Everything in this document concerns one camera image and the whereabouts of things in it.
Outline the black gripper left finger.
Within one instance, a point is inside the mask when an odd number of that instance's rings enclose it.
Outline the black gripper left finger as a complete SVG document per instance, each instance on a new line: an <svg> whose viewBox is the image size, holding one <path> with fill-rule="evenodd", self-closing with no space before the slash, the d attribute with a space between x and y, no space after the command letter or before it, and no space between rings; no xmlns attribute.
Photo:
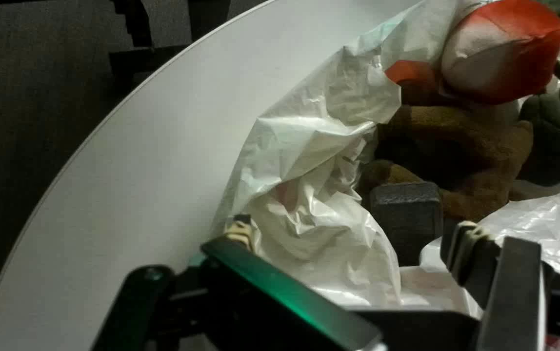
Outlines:
<svg viewBox="0 0 560 351"><path fill-rule="evenodd" d="M382 334L239 242L200 246L206 336L222 351L384 351Z"/></svg>

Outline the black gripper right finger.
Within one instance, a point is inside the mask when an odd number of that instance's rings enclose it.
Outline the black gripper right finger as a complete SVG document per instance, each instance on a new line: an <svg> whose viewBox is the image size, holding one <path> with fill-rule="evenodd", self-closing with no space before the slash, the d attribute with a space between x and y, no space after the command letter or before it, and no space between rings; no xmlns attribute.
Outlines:
<svg viewBox="0 0 560 351"><path fill-rule="evenodd" d="M497 244L464 221L444 238L444 266L481 309L473 351L542 351L544 270L536 242L505 236Z"/></svg>

